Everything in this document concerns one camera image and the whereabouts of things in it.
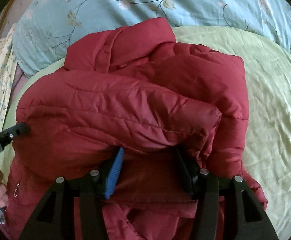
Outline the red puffer jacket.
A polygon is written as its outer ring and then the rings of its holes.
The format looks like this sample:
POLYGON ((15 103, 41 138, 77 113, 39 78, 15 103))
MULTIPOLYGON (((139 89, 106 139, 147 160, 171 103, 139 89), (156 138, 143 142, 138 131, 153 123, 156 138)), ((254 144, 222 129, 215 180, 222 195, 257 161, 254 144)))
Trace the red puffer jacket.
POLYGON ((81 178, 119 148, 120 179, 102 208, 110 239, 189 238, 196 202, 171 169, 178 144, 216 176, 242 176, 266 207, 242 163, 248 119, 243 60, 177 42, 163 18, 81 38, 19 100, 16 121, 30 132, 13 142, 11 239, 57 178, 81 178))

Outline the light green bed sheet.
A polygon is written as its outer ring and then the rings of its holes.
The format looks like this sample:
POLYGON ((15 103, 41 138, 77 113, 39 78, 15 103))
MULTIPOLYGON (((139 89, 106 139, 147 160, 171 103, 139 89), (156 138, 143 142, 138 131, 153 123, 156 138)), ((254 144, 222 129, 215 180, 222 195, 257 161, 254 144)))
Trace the light green bed sheet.
POLYGON ((171 85, 187 97, 201 95, 216 106, 248 95, 239 129, 217 134, 225 148, 213 147, 207 163, 217 171, 249 174, 280 239, 291 238, 291 54, 256 34, 228 27, 146 27, 134 25, 93 33, 69 46, 62 72, 74 67, 130 72, 143 61, 150 81, 171 85))

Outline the light blue floral quilt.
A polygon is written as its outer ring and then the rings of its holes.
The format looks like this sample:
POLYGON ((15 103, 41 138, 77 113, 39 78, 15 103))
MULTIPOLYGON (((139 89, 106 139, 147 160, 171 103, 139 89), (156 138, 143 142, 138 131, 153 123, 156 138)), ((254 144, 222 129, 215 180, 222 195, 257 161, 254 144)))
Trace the light blue floral quilt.
POLYGON ((286 0, 34 0, 13 36, 27 77, 62 59, 85 35, 150 18, 172 27, 229 26, 269 38, 291 53, 291 6, 286 0))

